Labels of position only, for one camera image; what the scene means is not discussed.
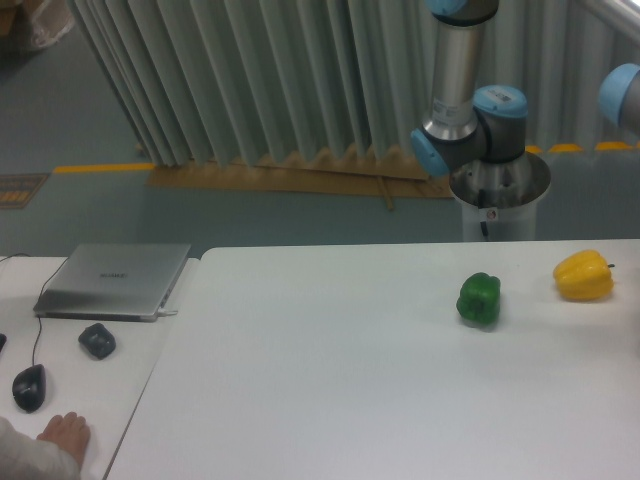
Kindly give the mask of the person's bare hand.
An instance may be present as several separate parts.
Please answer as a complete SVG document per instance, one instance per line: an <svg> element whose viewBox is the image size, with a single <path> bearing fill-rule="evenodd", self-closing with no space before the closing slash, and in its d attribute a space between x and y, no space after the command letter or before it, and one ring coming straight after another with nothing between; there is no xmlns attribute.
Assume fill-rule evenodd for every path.
<svg viewBox="0 0 640 480"><path fill-rule="evenodd" d="M53 443L68 453L77 466L82 468L91 437L89 425L84 416L68 412L64 416L55 415L36 439Z"/></svg>

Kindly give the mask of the light grey sleeve forearm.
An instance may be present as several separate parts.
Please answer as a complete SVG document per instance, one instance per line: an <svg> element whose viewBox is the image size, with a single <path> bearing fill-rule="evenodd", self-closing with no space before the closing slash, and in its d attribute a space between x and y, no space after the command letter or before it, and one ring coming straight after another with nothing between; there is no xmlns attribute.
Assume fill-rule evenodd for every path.
<svg viewBox="0 0 640 480"><path fill-rule="evenodd" d="M1 418L2 479L79 479L80 471L68 453L18 432Z"/></svg>

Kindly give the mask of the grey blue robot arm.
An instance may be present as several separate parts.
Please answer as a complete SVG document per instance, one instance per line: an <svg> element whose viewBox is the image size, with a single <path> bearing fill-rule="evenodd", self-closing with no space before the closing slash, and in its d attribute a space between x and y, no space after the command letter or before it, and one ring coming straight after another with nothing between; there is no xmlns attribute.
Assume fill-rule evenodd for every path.
<svg viewBox="0 0 640 480"><path fill-rule="evenodd" d="M639 1L579 1L639 45ZM503 164L525 153L526 96L509 86L475 89L485 24L500 1L425 1L437 21L430 107L411 144L422 168L440 177L480 160ZM639 65L623 64L600 86L599 108L639 137Z"/></svg>

